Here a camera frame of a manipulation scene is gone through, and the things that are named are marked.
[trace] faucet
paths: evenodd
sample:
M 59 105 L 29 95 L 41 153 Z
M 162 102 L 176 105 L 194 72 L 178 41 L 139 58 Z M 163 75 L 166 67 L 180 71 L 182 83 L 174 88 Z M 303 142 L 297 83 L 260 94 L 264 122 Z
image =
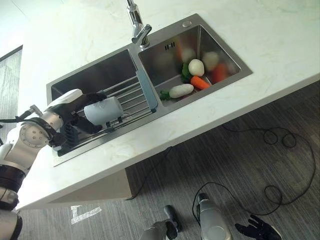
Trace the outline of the faucet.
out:
M 140 48 L 142 49 L 146 48 L 149 46 L 147 35 L 151 31 L 152 27 L 149 24 L 145 26 L 143 25 L 137 4 L 135 4 L 133 0 L 126 1 L 128 3 L 127 12 L 133 27 L 131 41 L 134 44 L 140 44 Z

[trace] black cable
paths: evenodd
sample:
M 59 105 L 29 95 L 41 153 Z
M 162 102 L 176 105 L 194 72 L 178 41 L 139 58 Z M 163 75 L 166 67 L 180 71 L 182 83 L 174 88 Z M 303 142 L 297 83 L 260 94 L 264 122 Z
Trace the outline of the black cable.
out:
M 310 149 L 310 152 L 311 152 L 311 158 L 313 160 L 313 171 L 312 171 L 312 175 L 308 181 L 308 184 L 307 186 L 305 187 L 305 189 L 302 191 L 302 193 L 298 194 L 296 197 L 294 197 L 293 199 L 287 201 L 287 202 L 283 202 L 283 194 L 281 192 L 281 190 L 275 186 L 275 185 L 268 185 L 264 188 L 264 196 L 268 199 L 268 201 L 276 204 L 277 206 L 269 211 L 269 212 L 266 212 L 266 213 L 256 213 L 256 212 L 252 212 L 250 211 L 249 209 L 245 208 L 242 203 L 232 194 L 232 192 L 224 185 L 220 184 L 220 183 L 217 183 L 217 182 L 212 182 L 212 181 L 209 181 L 209 182 L 206 182 L 204 185 L 202 185 L 199 190 L 196 192 L 195 196 L 194 196 L 194 199 L 193 199 L 193 203 L 192 203 L 192 214 L 193 214 L 193 217 L 195 218 L 195 220 L 197 221 L 197 223 L 199 224 L 200 226 L 200 222 L 199 222 L 199 219 L 196 217 L 195 215 L 195 211 L 194 211 L 194 208 L 195 208 L 195 202 L 196 202 L 196 198 L 197 198 L 197 195 L 198 193 L 208 184 L 215 184 L 215 185 L 218 185 L 218 186 L 221 186 L 223 187 L 224 189 L 226 189 L 230 195 L 232 196 L 232 198 L 238 203 L 238 205 L 240 206 L 241 209 L 243 209 L 244 211 L 248 212 L 249 214 L 253 214 L 253 215 L 257 215 L 257 216 L 266 216 L 266 215 L 270 215 L 272 213 L 274 213 L 280 206 L 284 206 L 284 205 L 289 205 L 293 202 L 295 202 L 297 199 L 299 199 L 300 197 L 302 197 L 310 188 L 311 184 L 312 184 L 312 181 L 314 179 L 314 176 L 315 176 L 315 173 L 316 173 L 316 159 L 315 159 L 315 154 L 314 154 L 314 151 L 312 149 L 312 146 L 311 144 L 309 143 L 309 141 L 307 139 L 305 139 L 303 136 L 297 134 L 297 133 L 293 133 L 291 132 L 290 130 L 288 130 L 287 128 L 283 128 L 283 127 L 272 127 L 272 128 L 250 128 L 250 129 L 246 129 L 246 130 L 233 130 L 233 129 L 229 129 L 227 127 L 225 127 L 224 125 L 222 125 L 222 127 L 230 132 L 234 132 L 234 133 L 244 133 L 244 132 L 249 132 L 249 131 L 263 131 L 263 140 L 266 144 L 269 144 L 269 145 L 274 145 L 278 142 L 279 140 L 279 137 L 278 135 L 273 131 L 273 130 L 283 130 L 283 131 L 286 131 L 287 134 L 285 134 L 283 137 L 282 137 L 282 140 L 281 140 L 281 143 L 287 147 L 287 148 L 294 148 L 296 145 L 297 145 L 297 137 L 302 139 L 309 147 Z M 272 135 L 274 135 L 275 137 L 275 140 L 270 142 L 270 141 L 267 141 L 266 139 L 266 134 L 267 133 L 271 133 Z M 288 138 L 289 136 L 292 137 L 292 139 L 294 140 L 293 141 L 293 144 L 288 144 L 286 142 L 286 138 Z M 267 190 L 270 189 L 270 188 L 274 188 L 277 190 L 277 192 L 279 193 L 279 201 L 274 201 L 272 200 L 268 194 L 267 194 Z
M 159 161 L 157 162 L 157 164 L 154 165 L 154 166 L 149 170 L 149 172 L 146 174 L 146 176 L 144 177 L 144 180 L 143 180 L 143 182 L 142 182 L 142 185 L 139 187 L 139 189 L 138 189 L 138 191 L 136 192 L 136 194 L 134 194 L 132 197 L 129 197 L 129 198 L 125 199 L 125 201 L 133 200 L 133 199 L 135 199 L 135 198 L 139 195 L 139 193 L 141 192 L 142 188 L 144 187 L 144 185 L 145 185 L 145 183 L 146 183 L 149 175 L 159 166 L 159 164 L 165 163 L 166 161 L 168 161 L 169 158 L 167 158 L 167 156 L 168 156 L 168 154 L 170 153 L 171 149 L 172 149 L 172 146 L 170 146 L 170 147 L 168 147 L 168 148 L 166 149 L 167 152 L 164 154 L 164 156 L 162 157 L 162 159 L 159 160 Z
M 0 146 L 3 145 L 3 144 L 4 144 L 4 142 L 2 141 L 2 139 L 0 137 Z

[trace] white mug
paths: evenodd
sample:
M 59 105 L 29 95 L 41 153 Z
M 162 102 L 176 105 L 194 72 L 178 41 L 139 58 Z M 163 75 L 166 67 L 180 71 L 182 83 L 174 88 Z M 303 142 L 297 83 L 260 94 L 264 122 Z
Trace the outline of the white mug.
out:
M 86 118 L 92 124 L 103 126 L 124 114 L 124 110 L 115 96 L 85 106 L 83 110 Z

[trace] white marble countertop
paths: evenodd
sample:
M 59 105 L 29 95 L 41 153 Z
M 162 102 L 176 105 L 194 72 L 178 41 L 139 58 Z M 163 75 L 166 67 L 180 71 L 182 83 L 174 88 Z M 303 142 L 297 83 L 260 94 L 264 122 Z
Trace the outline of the white marble countertop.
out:
M 253 74 L 56 167 L 50 147 L 43 148 L 19 191 L 19 208 L 43 206 L 320 78 L 318 0 L 135 2 L 152 31 L 198 13 Z M 129 44 L 131 34 L 121 0 L 71 0 L 33 20 L 18 112 L 32 104 L 44 110 L 47 83 Z

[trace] floor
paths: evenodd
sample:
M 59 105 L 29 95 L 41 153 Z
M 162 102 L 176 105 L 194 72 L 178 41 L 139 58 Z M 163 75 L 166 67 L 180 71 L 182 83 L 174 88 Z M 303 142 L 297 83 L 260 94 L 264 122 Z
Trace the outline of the floor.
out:
M 0 115 L 17 114 L 17 87 L 21 52 L 0 62 Z M 307 138 L 316 160 L 310 189 L 294 203 L 281 206 L 261 218 L 276 226 L 286 240 L 320 238 L 320 82 L 236 118 L 225 126 L 232 129 L 288 128 Z M 9 128 L 0 130 L 4 140 Z M 276 130 L 279 137 L 285 131 Z M 264 187 L 278 186 L 287 202 L 301 193 L 313 171 L 308 145 L 297 139 L 294 148 L 264 143 L 261 131 L 235 133 L 222 126 L 174 146 L 127 168 L 137 189 L 159 161 L 140 194 L 131 201 L 109 200 L 65 208 L 23 210 L 20 240 L 138 240 L 143 230 L 165 218 L 163 206 L 173 205 L 183 231 L 178 240 L 200 240 L 201 230 L 191 208 L 194 194 L 208 181 L 227 186 L 241 204 L 252 212 L 266 213 L 275 207 L 264 196 Z M 237 232 L 235 223 L 246 225 L 249 213 L 223 188 L 204 189 L 221 209 L 235 240 L 252 239 Z

